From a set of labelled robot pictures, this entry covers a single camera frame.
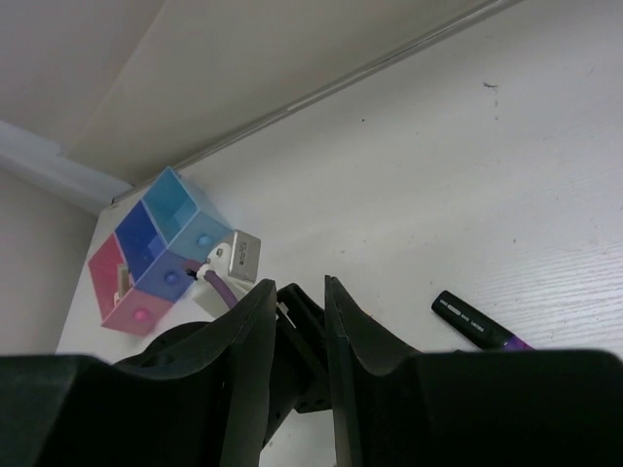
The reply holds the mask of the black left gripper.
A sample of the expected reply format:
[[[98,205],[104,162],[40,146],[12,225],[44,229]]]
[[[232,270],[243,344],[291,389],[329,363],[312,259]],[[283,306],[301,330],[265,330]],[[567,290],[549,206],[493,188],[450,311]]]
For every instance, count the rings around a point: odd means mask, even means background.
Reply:
[[[126,415],[117,466],[256,466],[319,380],[312,352],[261,282],[212,322],[175,326],[119,362],[154,377],[142,415]]]

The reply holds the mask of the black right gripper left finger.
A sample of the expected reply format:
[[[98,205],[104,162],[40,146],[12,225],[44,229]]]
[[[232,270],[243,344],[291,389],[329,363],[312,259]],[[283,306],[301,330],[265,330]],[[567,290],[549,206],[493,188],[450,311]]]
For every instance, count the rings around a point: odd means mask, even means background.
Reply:
[[[269,417],[276,289],[135,364],[1,361],[5,466],[255,466]]]

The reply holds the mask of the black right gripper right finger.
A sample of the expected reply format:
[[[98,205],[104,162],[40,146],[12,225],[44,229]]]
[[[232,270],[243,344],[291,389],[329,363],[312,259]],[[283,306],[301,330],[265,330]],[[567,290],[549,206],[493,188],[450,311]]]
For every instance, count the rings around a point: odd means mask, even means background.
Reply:
[[[618,466],[622,363],[600,350],[421,353],[325,280],[341,466]]]

